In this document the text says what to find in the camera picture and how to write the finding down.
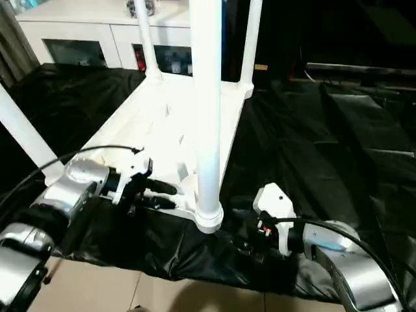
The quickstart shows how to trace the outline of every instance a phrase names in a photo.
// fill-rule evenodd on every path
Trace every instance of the black plastic sheet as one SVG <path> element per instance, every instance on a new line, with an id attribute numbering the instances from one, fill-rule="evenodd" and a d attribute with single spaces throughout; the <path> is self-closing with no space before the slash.
<path id="1" fill-rule="evenodd" d="M 82 115 L 86 123 L 96 120 L 94 107 L 100 107 L 103 114 L 98 116 L 104 120 L 140 82 L 138 73 L 130 71 L 98 70 L 100 79 L 94 81 L 73 71 L 54 70 L 51 76 L 60 81 L 38 95 L 44 99 L 41 95 L 48 94 L 49 103 L 66 104 L 74 112 L 91 106 L 92 113 Z M 15 98 L 32 90 L 35 80 L 15 88 Z M 69 81 L 85 93 L 63 96 Z M 122 96 L 113 96 L 109 88 L 123 90 Z M 222 185 L 225 216 L 220 231 L 204 235 L 188 220 L 144 209 L 127 216 L 102 201 L 69 258 L 170 280 L 203 279 L 337 301 L 329 275 L 304 257 L 267 257 L 259 263 L 236 248 L 255 217 L 251 205 L 258 189 L 275 182 L 289 195 L 298 215 L 340 220 L 356 228 L 416 309 L 415 99 L 412 94 L 313 83 L 276 83 L 270 90 L 256 90 L 244 104 Z M 33 97 L 19 104 L 28 103 L 34 105 Z M 51 104 L 42 114 L 48 116 L 53 109 Z M 55 118 L 66 123 L 60 110 Z M 38 126 L 54 148 L 68 133 L 63 129 L 58 136 L 61 127 L 48 124 Z M 59 152 L 80 147 L 95 131 L 85 127 L 87 131 L 80 128 Z"/>

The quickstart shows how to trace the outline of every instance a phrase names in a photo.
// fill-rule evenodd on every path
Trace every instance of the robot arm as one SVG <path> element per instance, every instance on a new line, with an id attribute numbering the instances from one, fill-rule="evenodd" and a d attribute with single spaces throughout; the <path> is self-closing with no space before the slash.
<path id="1" fill-rule="evenodd" d="M 276 226 L 268 224 L 267 218 L 270 217 L 296 216 L 291 200 L 276 184 L 266 185 L 259 190 L 253 208 L 260 215 L 257 232 L 267 239 L 277 240 L 281 255 L 305 253 L 309 260 L 319 263 L 329 273 L 347 312 L 403 311 L 385 272 L 350 239 L 313 224 L 298 224 L 301 225 L 299 227 L 292 222 Z M 327 223 L 359 240 L 358 234 L 349 225 L 338 221 Z"/>
<path id="2" fill-rule="evenodd" d="M 89 160 L 75 160 L 29 209 L 0 233 L 0 311 L 26 311 L 40 290 L 45 263 L 64 240 L 89 198 L 111 199 L 120 175 Z"/>

